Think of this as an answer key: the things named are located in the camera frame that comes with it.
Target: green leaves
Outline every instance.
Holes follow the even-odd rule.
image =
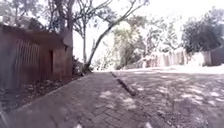
[[[200,20],[189,20],[182,36],[187,52],[209,51],[220,46],[223,43],[221,21],[224,21],[224,10],[219,9],[212,9]]]

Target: tree trunk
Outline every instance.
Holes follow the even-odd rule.
[[[83,26],[83,62],[86,63],[86,24]]]

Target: dirt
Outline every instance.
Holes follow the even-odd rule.
[[[10,112],[63,85],[65,85],[65,83],[60,81],[46,80],[33,84],[21,85],[15,90],[0,90],[0,103],[4,111]]]

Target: brick paved road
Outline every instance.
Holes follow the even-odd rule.
[[[23,106],[10,119],[15,128],[141,128],[143,115],[110,73],[95,73]]]
[[[79,128],[78,124],[83,128],[224,126],[223,73],[184,68],[115,74],[138,95],[131,97],[110,73],[95,73],[10,113],[10,120],[15,128]]]

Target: sidewalk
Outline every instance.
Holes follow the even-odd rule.
[[[110,73],[95,73],[19,108],[9,118],[14,128],[76,128],[78,124],[141,128],[146,122],[143,115]]]

